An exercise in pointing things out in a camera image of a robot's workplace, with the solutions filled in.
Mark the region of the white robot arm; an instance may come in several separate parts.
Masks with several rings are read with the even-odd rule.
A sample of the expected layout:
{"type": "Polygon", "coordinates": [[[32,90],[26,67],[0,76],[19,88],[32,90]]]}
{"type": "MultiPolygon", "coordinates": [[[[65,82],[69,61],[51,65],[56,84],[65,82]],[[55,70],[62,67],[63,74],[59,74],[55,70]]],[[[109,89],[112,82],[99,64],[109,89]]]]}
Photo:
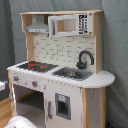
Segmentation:
{"type": "Polygon", "coordinates": [[[15,116],[9,120],[4,128],[37,128],[31,121],[23,116],[15,116]]]}

